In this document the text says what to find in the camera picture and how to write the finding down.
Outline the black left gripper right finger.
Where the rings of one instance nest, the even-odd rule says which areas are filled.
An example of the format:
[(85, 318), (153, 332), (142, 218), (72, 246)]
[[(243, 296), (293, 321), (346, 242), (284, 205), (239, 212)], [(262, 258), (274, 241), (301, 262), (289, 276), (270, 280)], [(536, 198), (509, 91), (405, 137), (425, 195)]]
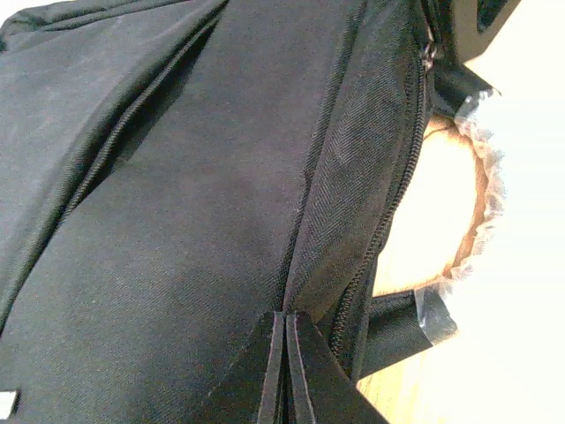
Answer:
[(307, 314), (286, 316), (290, 423), (365, 423), (387, 420), (342, 371)]

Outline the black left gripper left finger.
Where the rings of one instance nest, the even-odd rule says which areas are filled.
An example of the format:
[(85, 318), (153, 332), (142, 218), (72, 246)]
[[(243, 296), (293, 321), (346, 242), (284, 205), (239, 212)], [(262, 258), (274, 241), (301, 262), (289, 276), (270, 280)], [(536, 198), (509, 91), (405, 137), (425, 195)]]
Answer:
[(285, 422), (285, 320), (271, 312), (256, 323), (244, 350), (193, 414), (195, 423)]

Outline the black student backpack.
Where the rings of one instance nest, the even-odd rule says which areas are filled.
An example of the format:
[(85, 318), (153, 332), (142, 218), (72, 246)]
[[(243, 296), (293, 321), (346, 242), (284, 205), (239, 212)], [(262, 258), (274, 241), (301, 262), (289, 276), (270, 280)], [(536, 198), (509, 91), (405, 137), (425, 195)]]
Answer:
[(69, 1), (1, 27), (1, 420), (195, 423), (257, 321), (349, 380), (457, 331), (444, 278), (373, 296), (432, 113), (514, 1)]

